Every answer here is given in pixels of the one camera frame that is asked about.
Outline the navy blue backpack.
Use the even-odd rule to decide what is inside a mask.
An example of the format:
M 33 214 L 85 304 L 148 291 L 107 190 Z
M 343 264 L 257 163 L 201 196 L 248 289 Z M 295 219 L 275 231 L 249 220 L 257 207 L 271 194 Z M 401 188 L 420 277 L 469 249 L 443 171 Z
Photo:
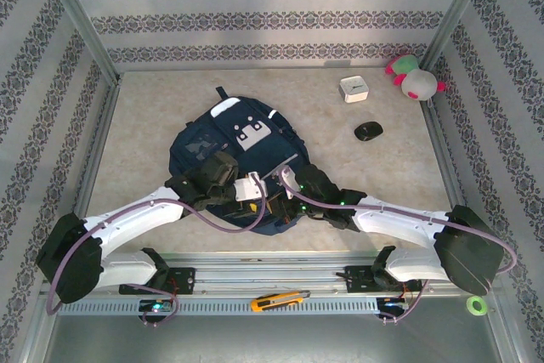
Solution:
M 269 199 L 283 196 L 275 172 L 285 165 L 296 172 L 310 164 L 304 141 L 276 109 L 257 99 L 230 97 L 221 87 L 216 91 L 221 101 L 186 123 L 173 141 L 168 171 L 178 176 L 223 151 L 237 160 L 240 175 L 258 173 Z

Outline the black computer mouse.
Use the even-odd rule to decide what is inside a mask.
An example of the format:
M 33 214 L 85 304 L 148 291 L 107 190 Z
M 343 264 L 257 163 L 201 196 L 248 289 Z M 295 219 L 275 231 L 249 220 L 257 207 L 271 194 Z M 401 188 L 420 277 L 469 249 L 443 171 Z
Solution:
M 383 134 L 383 127 L 378 122 L 365 122 L 354 130 L 354 136 L 360 141 L 370 141 Z

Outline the yellow utility knife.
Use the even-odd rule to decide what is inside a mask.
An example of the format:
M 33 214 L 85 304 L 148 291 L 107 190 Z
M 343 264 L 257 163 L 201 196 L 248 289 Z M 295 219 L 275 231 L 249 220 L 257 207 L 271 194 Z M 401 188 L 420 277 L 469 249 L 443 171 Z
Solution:
M 308 290 L 269 294 L 254 298 L 250 302 L 250 307 L 252 312 L 264 312 L 273 309 L 281 309 L 300 304 L 304 301 L 304 299 L 309 298 L 310 295 L 311 291 Z

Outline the white square alarm clock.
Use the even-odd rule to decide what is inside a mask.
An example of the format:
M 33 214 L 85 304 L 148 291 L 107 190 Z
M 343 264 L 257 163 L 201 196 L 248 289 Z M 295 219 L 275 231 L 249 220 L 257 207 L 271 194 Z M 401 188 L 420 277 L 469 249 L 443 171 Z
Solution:
M 339 93 L 347 104 L 367 99 L 369 87 L 362 76 L 345 77 L 339 82 Z

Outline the grey pink green plush toy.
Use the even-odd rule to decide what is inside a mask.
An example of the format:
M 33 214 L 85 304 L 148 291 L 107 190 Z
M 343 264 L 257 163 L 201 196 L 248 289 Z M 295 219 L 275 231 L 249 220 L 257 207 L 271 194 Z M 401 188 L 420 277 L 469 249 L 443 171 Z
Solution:
M 420 68 L 413 54 L 403 54 L 388 62 L 385 73 L 394 77 L 394 85 L 400 87 L 406 97 L 417 101 L 427 101 L 446 90 L 444 82 Z

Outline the green tape roll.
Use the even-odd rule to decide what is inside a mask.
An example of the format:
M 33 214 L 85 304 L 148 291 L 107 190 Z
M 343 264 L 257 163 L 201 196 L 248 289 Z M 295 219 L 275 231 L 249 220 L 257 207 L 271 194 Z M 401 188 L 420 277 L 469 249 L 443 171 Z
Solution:
M 466 301 L 466 307 L 467 311 L 474 316 L 485 316 L 488 313 L 488 305 L 480 296 L 473 295 L 469 297 Z

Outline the aluminium mounting rail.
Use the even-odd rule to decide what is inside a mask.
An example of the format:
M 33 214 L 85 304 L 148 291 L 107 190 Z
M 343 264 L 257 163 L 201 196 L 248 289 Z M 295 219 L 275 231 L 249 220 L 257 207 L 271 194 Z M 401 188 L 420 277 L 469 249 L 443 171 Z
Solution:
M 308 290 L 348 292 L 336 276 L 349 265 L 373 265 L 377 255 L 351 252 L 226 252 L 160 254 L 170 268 L 194 268 L 197 292 L 263 292 Z M 146 294 L 142 286 L 116 287 L 124 295 Z

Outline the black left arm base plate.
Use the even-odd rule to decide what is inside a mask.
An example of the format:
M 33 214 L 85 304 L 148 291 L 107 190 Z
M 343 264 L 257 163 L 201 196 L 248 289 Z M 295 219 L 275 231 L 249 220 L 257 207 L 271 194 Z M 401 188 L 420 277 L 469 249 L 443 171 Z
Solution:
M 195 272 L 194 268 L 170 268 L 168 271 L 157 271 L 144 286 L 174 295 L 190 295 L 194 291 Z

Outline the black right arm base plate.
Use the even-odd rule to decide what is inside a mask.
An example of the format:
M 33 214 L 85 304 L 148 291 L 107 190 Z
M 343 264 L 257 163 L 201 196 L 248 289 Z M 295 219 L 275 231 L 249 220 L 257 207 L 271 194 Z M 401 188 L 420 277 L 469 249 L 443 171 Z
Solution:
M 362 292 L 419 292 L 419 280 L 398 281 L 384 269 L 374 269 L 369 265 L 349 265 L 336 276 L 344 280 L 348 293 Z

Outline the aluminium table side rail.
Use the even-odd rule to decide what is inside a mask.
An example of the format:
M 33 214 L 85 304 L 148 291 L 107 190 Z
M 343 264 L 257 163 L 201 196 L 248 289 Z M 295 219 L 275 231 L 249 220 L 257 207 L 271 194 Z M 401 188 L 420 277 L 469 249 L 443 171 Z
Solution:
M 446 222 L 457 227 L 471 227 L 477 233 L 480 222 L 476 214 L 466 207 L 466 201 L 461 192 L 461 185 L 455 175 L 453 161 L 448 151 L 445 136 L 442 132 L 439 118 L 431 102 L 422 102 L 422 113 L 428 128 L 434 154 L 438 161 L 440 174 L 445 187 L 451 210 L 446 212 Z M 479 235 L 469 231 L 459 230 L 457 227 L 443 225 L 443 229 L 434 235 L 434 244 L 440 257 L 452 263 L 454 260 L 465 264 L 469 261 L 476 264 L 479 250 L 486 249 L 487 241 Z
M 116 107 L 120 85 L 111 86 L 91 124 L 91 133 L 85 140 L 83 152 L 79 154 L 78 142 L 85 135 L 85 127 L 77 120 L 70 122 L 69 133 L 65 136 L 59 153 L 59 164 L 65 178 L 59 183 L 62 197 L 59 202 L 61 218 L 55 225 L 59 238 L 56 255 L 62 264 L 66 264 L 73 253 L 89 237 L 86 230 L 85 215 L 98 174 L 99 164 L 104 152 L 105 142 L 110 130 Z

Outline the aluminium frame post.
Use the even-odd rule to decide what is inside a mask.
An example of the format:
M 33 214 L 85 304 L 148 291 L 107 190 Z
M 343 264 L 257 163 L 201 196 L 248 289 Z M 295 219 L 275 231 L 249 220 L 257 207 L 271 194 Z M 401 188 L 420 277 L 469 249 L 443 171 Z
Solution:
M 449 42 L 451 33 L 455 30 L 470 0 L 453 0 L 441 20 L 433 40 L 428 45 L 427 51 L 422 57 L 421 65 L 426 71 L 431 71 L 437 63 Z
M 71 22 L 80 32 L 83 41 L 89 48 L 94 60 L 97 62 L 106 81 L 113 86 L 119 82 L 120 74 L 117 72 L 111 57 L 108 55 L 99 35 L 95 30 L 87 12 L 80 0 L 60 0 Z

